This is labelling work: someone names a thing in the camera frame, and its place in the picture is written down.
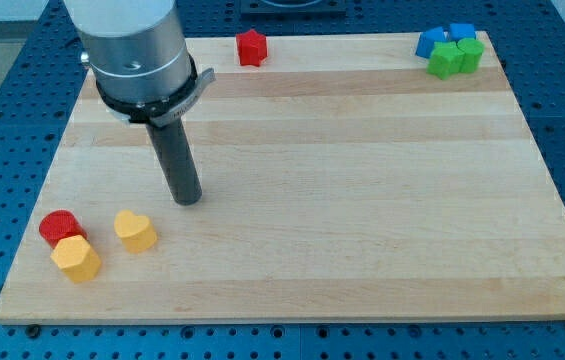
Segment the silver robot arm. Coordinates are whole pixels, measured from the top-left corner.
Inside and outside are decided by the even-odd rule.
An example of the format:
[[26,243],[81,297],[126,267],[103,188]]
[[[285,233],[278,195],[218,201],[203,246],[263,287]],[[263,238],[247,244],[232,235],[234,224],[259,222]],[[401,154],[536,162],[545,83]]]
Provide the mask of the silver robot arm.
[[131,123],[164,127],[215,80],[196,69],[175,0],[65,0],[98,92]]

